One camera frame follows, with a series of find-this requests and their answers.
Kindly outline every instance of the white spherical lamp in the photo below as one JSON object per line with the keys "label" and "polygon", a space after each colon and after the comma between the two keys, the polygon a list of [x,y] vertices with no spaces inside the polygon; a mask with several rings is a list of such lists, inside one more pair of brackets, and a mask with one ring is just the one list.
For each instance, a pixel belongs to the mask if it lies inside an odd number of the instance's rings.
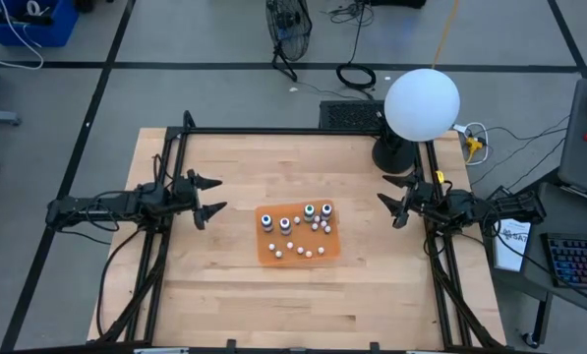
{"label": "white spherical lamp", "polygon": [[412,142],[433,140],[450,129],[459,105],[457,86],[446,74],[418,69],[402,75],[384,100],[384,117],[392,132],[385,132],[374,146],[376,165],[388,173],[409,169],[415,158]]}

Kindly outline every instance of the white paper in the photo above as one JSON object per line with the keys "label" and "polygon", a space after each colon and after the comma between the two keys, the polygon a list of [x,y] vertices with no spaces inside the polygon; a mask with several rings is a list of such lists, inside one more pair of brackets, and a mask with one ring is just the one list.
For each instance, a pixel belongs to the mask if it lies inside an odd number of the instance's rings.
{"label": "white paper", "polygon": [[[521,255],[525,254],[530,222],[518,222],[514,219],[500,221],[500,237],[505,243]],[[522,257],[509,250],[497,237],[495,242],[495,267],[511,271],[520,271]]]}

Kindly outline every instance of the keyboard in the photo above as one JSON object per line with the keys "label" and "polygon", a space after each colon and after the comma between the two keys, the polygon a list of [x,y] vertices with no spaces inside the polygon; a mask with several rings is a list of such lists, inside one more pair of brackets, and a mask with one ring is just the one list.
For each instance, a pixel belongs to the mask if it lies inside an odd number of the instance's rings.
{"label": "keyboard", "polygon": [[[576,288],[587,288],[587,235],[546,233],[542,235],[551,271]],[[568,287],[554,280],[558,287]]]}
{"label": "keyboard", "polygon": [[384,101],[322,101],[320,125],[325,129],[377,130],[384,112]]}

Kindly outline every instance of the orange tray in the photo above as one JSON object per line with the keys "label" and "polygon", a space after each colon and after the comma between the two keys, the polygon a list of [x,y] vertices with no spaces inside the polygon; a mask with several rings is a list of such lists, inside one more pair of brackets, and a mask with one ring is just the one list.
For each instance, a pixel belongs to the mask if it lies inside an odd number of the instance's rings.
{"label": "orange tray", "polygon": [[[330,233],[323,232],[322,227],[317,231],[311,228],[312,222],[304,220],[304,207],[312,205],[315,207],[315,215],[318,215],[324,204],[332,206],[332,216],[328,220]],[[271,216],[273,230],[264,232],[261,218],[263,215]],[[301,221],[296,224],[293,218],[298,216]],[[280,232],[280,219],[288,217],[291,221],[291,233],[288,236]],[[341,255],[341,244],[339,243],[338,214],[334,203],[330,200],[312,201],[299,204],[279,206],[259,206],[255,211],[256,240],[258,245],[258,260],[263,266],[291,266],[300,263],[313,261],[334,260]],[[286,248],[288,242],[293,242],[293,249]],[[275,250],[269,249],[269,244],[275,245]],[[303,247],[304,254],[298,255],[297,248]],[[323,247],[323,255],[318,253],[318,248]],[[282,258],[275,257],[275,251],[282,251]],[[311,258],[306,257],[306,251],[312,251]]]}

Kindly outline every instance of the wooden table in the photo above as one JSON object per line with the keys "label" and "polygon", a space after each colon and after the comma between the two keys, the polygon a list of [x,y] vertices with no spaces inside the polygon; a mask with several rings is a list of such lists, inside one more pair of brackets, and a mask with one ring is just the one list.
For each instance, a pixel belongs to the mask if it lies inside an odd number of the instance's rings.
{"label": "wooden table", "polygon": [[[161,152],[164,132],[140,131],[127,189],[152,180],[151,157]],[[367,349],[378,341],[382,349],[443,349],[430,263],[422,249],[423,220],[411,215],[406,227],[391,227],[376,194],[399,199],[403,192],[374,166],[374,142],[361,136],[191,135],[184,169],[223,180],[201,199],[228,205],[205,231],[195,228],[189,212],[175,217],[153,344],[221,347],[235,338],[239,347]],[[469,189],[457,135],[449,132],[435,144],[446,179],[454,188]],[[260,266],[254,209],[316,199],[332,199],[339,213],[340,260]],[[134,227],[126,224],[116,233],[112,249]],[[481,237],[477,226],[465,232]],[[105,329],[131,298],[143,239],[128,244],[108,271]],[[466,302],[504,343],[483,247],[463,237],[455,237],[454,244]],[[460,344],[456,312],[446,302],[454,342]],[[145,315],[147,301],[142,311]],[[145,317],[140,316],[137,337]],[[94,325],[89,337],[97,337]]]}

